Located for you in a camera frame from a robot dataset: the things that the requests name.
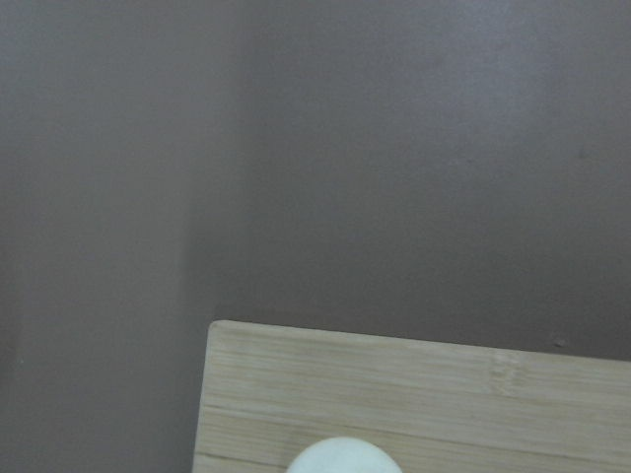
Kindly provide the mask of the white steamed bun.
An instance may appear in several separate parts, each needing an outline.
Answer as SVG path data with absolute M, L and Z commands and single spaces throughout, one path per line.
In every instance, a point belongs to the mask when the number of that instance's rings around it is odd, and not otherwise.
M 401 473 L 382 449 L 362 439 L 338 437 L 317 441 L 301 451 L 286 473 Z

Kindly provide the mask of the bamboo cutting board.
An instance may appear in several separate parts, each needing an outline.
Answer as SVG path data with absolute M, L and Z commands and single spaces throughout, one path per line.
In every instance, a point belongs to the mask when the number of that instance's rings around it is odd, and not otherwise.
M 221 320 L 196 472 L 282 472 L 353 437 L 406 472 L 626 472 L 626 362 Z

